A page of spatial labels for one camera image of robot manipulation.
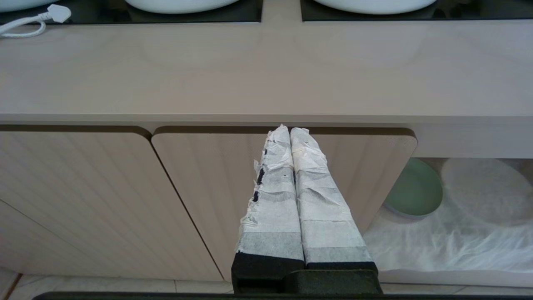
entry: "white sink bowl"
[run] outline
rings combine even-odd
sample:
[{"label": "white sink bowl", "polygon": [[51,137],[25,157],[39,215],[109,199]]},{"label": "white sink bowl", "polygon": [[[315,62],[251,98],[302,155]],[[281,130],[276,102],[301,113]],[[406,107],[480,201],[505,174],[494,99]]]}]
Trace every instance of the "white sink bowl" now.
[{"label": "white sink bowl", "polygon": [[56,1],[57,0],[0,0],[0,12],[25,10]]},{"label": "white sink bowl", "polygon": [[126,0],[126,2],[140,10],[167,14],[208,11],[237,1],[238,0]]},{"label": "white sink bowl", "polygon": [[366,13],[396,14],[416,11],[433,4],[436,0],[315,0],[334,9]]}]

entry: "floor tile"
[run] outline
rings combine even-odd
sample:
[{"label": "floor tile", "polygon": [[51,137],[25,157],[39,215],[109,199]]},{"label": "floor tile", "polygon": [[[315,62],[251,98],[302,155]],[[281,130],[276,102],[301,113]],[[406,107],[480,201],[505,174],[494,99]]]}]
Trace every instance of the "floor tile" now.
[{"label": "floor tile", "polygon": [[174,280],[24,275],[9,300],[29,300],[48,291],[175,293]]},{"label": "floor tile", "polygon": [[502,287],[466,287],[455,295],[507,295],[507,296],[533,296],[531,288],[502,288]]},{"label": "floor tile", "polygon": [[406,294],[406,295],[451,295],[465,288],[464,286],[444,286],[444,285],[400,285],[393,283],[382,283],[381,289],[385,294]]},{"label": "floor tile", "polygon": [[233,292],[233,286],[225,281],[181,281],[176,280],[178,293],[226,294]]},{"label": "floor tile", "polygon": [[18,273],[0,267],[0,299],[3,299]]}]

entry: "green plate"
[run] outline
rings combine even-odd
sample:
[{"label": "green plate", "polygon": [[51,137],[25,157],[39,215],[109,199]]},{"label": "green plate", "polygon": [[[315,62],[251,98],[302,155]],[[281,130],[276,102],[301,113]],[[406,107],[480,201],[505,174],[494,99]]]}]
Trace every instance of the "green plate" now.
[{"label": "green plate", "polygon": [[385,206],[401,216],[424,218],[442,203],[439,175],[419,159],[410,159],[392,187]]}]

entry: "white plate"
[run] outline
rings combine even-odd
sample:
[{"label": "white plate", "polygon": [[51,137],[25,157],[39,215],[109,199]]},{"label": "white plate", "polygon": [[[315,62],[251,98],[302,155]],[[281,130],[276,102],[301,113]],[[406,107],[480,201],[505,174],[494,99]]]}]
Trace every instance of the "white plate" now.
[{"label": "white plate", "polygon": [[56,1],[57,0],[0,0],[0,12],[25,10]]},{"label": "white plate", "polygon": [[194,13],[217,9],[238,0],[126,0],[140,10],[155,13]]},{"label": "white plate", "polygon": [[422,9],[436,0],[315,0],[334,9],[367,13],[396,14]]}]

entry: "white power cord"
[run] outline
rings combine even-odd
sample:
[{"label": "white power cord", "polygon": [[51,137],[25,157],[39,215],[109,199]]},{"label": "white power cord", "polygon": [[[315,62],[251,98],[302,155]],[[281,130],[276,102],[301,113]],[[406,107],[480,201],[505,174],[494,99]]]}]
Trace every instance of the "white power cord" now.
[{"label": "white power cord", "polygon": [[[70,18],[70,15],[71,15],[71,12],[68,7],[52,4],[48,7],[48,12],[41,13],[34,17],[27,17],[27,18],[14,20],[7,24],[1,25],[0,36],[1,37],[14,37],[14,38],[37,36],[43,33],[44,30],[46,29],[46,24],[44,23],[44,21],[54,20],[55,22],[63,23],[66,20],[68,20],[68,18]],[[41,25],[39,29],[36,31],[32,31],[30,33],[21,33],[21,34],[6,33],[15,27],[19,27],[19,26],[26,25],[26,24],[33,23],[33,22],[39,22],[39,24]]]}]

